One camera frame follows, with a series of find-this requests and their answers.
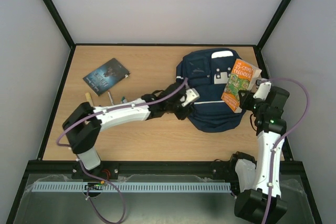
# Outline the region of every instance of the wooden tabletop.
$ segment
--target wooden tabletop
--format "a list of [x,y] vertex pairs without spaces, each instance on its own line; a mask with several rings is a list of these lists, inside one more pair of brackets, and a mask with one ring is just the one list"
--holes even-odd
[[[175,69],[182,57],[196,46],[77,46],[58,106],[43,160],[74,160],[71,150],[58,147],[56,138],[62,123],[90,92],[95,106],[110,106],[108,94],[98,97],[83,77],[111,58],[117,58],[130,72],[130,77],[110,89],[115,103],[125,96],[132,101],[154,90],[165,89],[175,82]],[[257,66],[252,47],[230,47],[243,60]],[[188,120],[174,114],[145,122],[131,122],[100,133],[95,147],[102,160],[109,161],[213,161],[228,160],[241,151],[258,155],[256,134],[250,126],[250,112],[240,125],[226,132],[204,133]],[[67,143],[64,137],[61,143]]]

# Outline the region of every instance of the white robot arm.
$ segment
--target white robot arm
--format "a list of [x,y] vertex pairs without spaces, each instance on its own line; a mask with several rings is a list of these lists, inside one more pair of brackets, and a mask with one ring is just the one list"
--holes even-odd
[[261,223],[269,187],[272,187],[269,223],[276,223],[287,211],[286,202],[281,200],[279,185],[280,157],[284,140],[278,144],[277,141],[286,132],[286,122],[281,116],[288,97],[288,91],[272,87],[270,82],[260,84],[256,93],[239,92],[240,107],[251,110],[256,117],[254,125],[257,126],[259,154],[257,165],[246,159],[239,159],[236,163],[240,194],[235,202],[235,215],[253,223]]
[[158,91],[160,92],[158,96],[155,93],[145,94],[132,102],[114,106],[91,107],[88,102],[82,103],[64,122],[64,130],[87,115],[95,113],[98,115],[66,134],[72,152],[81,159],[87,170],[92,170],[100,165],[99,155],[94,148],[100,132],[127,122],[159,118],[164,113],[174,113],[179,120],[185,119],[192,112],[192,103],[200,97],[195,89],[185,86],[170,98],[155,103],[156,100],[172,94],[180,85],[174,83],[166,90]]

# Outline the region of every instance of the white wall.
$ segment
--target white wall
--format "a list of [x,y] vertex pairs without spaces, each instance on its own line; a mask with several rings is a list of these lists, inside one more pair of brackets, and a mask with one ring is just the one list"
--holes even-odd
[[0,0],[0,223],[35,159],[69,54],[42,0]]
[[256,44],[281,0],[53,0],[75,42]]
[[[289,142],[306,168],[323,223],[335,223],[336,0],[292,0],[263,53],[272,77],[294,78],[310,92],[309,115]],[[291,93],[285,108],[291,126],[303,112],[305,95],[280,85]]]

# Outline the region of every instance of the book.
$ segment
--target book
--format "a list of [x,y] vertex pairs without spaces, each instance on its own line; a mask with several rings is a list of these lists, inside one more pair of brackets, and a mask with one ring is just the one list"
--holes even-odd
[[98,95],[108,91],[117,82],[129,76],[130,72],[113,58],[89,73],[83,80]]
[[222,100],[235,112],[240,113],[239,90],[251,90],[259,77],[261,69],[237,59],[230,78],[225,85]]

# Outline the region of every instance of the purple cable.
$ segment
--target purple cable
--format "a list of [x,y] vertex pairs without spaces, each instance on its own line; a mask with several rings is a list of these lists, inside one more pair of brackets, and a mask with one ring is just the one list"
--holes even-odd
[[[182,82],[182,84],[177,88],[175,89],[172,93],[166,95],[165,97],[161,98],[161,99],[158,99],[156,101],[152,101],[152,102],[144,102],[144,103],[139,103],[139,104],[135,104],[134,107],[139,107],[139,106],[145,106],[145,105],[153,105],[153,104],[156,104],[156,103],[159,103],[159,102],[162,102],[164,100],[167,100],[169,99],[170,97],[172,97],[173,95],[175,95],[176,93],[178,93],[184,86],[187,86],[188,84],[188,78],[185,78],[184,81]],[[117,107],[112,107],[112,108],[109,108],[107,109],[107,112],[111,112],[113,110],[119,110],[119,109],[126,109],[126,108],[130,108],[132,107],[131,104],[126,104],[126,105],[122,105],[122,106],[117,106]],[[75,128],[76,126],[78,126],[79,124],[85,122],[86,120],[90,119],[90,118],[93,118],[97,115],[101,115],[101,114],[104,114],[103,111],[100,111],[100,112],[97,112],[97,113],[94,113],[94,114],[91,114],[91,115],[88,115],[88,116],[85,116],[84,118],[82,118],[81,120],[77,121],[76,123],[72,124],[70,127],[68,127],[66,130],[64,130],[60,136],[56,139],[56,144],[58,146],[62,146],[62,147],[71,147],[70,144],[61,144],[59,143],[60,140],[62,139],[62,137],[64,137],[69,131],[71,131],[73,128]],[[89,191],[90,191],[90,188],[88,188],[88,191],[87,191],[87,197],[89,199],[89,201],[91,202],[92,204],[92,207],[93,207],[93,210],[95,211],[96,215],[98,216],[98,218],[107,223],[107,224],[120,224],[122,221],[123,221],[123,218],[125,217],[125,213],[126,213],[126,202],[125,202],[125,198],[123,197],[121,191],[118,189],[117,186],[115,186],[115,184],[113,184],[112,182],[104,179],[104,178],[101,178],[101,177],[97,177],[95,175],[92,175],[92,174],[89,174],[85,167],[84,167],[84,164],[82,163],[81,160],[79,160],[79,164],[80,164],[80,167],[82,168],[83,172],[91,177],[91,178],[95,178],[95,179],[98,179],[98,180],[102,180],[106,183],[108,183],[109,185],[111,185],[115,190],[117,190],[117,192],[119,193],[119,196],[121,198],[121,201],[122,201],[122,207],[123,207],[123,212],[122,212],[122,216],[121,218],[117,221],[117,222],[110,222],[108,221],[107,219],[105,219],[97,210],[97,208],[95,207],[95,205],[93,204],[91,198],[89,197]]]
[[[302,115],[302,117],[300,118],[300,120],[289,130],[287,131],[284,135],[281,136],[281,138],[279,138],[275,143],[274,143],[274,149],[277,148],[278,144],[286,137],[288,136],[293,130],[295,130],[299,124],[302,122],[303,119],[305,119],[305,117],[307,116],[307,112],[310,106],[310,98],[309,98],[309,93],[308,90],[298,81],[290,79],[290,78],[272,78],[272,79],[268,79],[265,80],[263,82],[267,82],[267,81],[291,81],[295,84],[297,84],[298,86],[300,86],[303,91],[306,94],[306,98],[307,98],[307,103],[306,103],[306,108],[305,111]],[[273,169],[274,169],[274,157],[275,157],[275,152],[273,151],[271,154],[271,161],[270,161],[270,171],[269,171],[269,182],[272,183],[273,181]],[[271,205],[271,199],[272,199],[272,187],[268,187],[268,197],[267,197],[267,203],[266,203],[266,209],[265,209],[265,213],[264,213],[264,217],[262,219],[261,224],[265,224],[267,217],[268,217],[268,213],[269,213],[269,208]]]
[[89,174],[89,173],[86,171],[86,169],[85,169],[85,167],[84,167],[84,164],[83,164],[83,162],[82,162],[81,160],[79,161],[79,164],[80,164],[80,167],[82,168],[83,172],[85,173],[85,175],[87,175],[87,176],[89,176],[89,177],[91,177],[91,178],[99,179],[99,180],[102,180],[102,181],[108,183],[108,184],[111,185],[115,190],[117,190],[117,192],[118,192],[118,194],[119,194],[119,196],[120,196],[120,198],[121,198],[121,201],[122,201],[122,216],[120,217],[120,219],[119,219],[117,222],[111,222],[111,221],[108,221],[107,219],[105,219],[105,218],[98,212],[96,206],[93,204],[93,202],[92,202],[92,200],[91,200],[91,198],[90,198],[90,196],[89,196],[90,188],[88,188],[88,191],[86,192],[86,196],[88,197],[88,199],[89,199],[89,201],[90,201],[90,203],[91,203],[91,205],[92,205],[92,207],[93,207],[93,210],[95,211],[95,213],[96,213],[96,215],[98,216],[98,218],[99,218],[101,221],[105,222],[106,224],[120,224],[120,223],[122,223],[122,222],[123,222],[123,219],[124,219],[124,217],[125,217],[125,214],[126,214],[126,202],[125,202],[125,198],[124,198],[124,196],[122,195],[122,193],[121,193],[121,191],[119,190],[119,188],[118,188],[115,184],[113,184],[112,182],[108,181],[107,179],[103,179],[103,178],[97,177],[97,176],[95,176],[95,175]]
[[[158,99],[156,101],[152,101],[152,102],[144,102],[144,103],[138,103],[138,104],[135,104],[135,107],[139,107],[139,106],[145,106],[145,105],[153,105],[153,104],[156,104],[156,103],[159,103],[159,102],[162,102],[164,100],[167,100],[169,99],[170,97],[172,97],[173,95],[175,95],[176,93],[178,93],[184,86],[186,86],[188,83],[188,78],[185,78],[184,81],[182,82],[182,84],[177,88],[175,89],[172,93],[170,93],[169,95],[166,95],[165,97],[161,98],[161,99]],[[126,109],[126,108],[130,108],[132,107],[131,104],[126,104],[126,105],[122,105],[122,106],[117,106],[117,107],[112,107],[112,108],[109,108],[107,109],[107,112],[111,112],[113,110],[119,110],[119,109]],[[58,146],[63,146],[63,147],[71,147],[70,144],[60,144],[60,140],[62,139],[62,137],[64,137],[69,131],[71,131],[73,128],[75,128],[76,126],[78,126],[79,124],[85,122],[86,120],[90,119],[90,118],[93,118],[97,115],[101,115],[101,114],[104,114],[103,111],[99,111],[97,113],[94,113],[94,114],[91,114],[91,115],[88,115],[84,118],[82,118],[81,120],[77,121],[76,123],[74,123],[73,125],[71,125],[70,127],[68,127],[66,130],[64,130],[60,136],[56,139],[56,144]]]

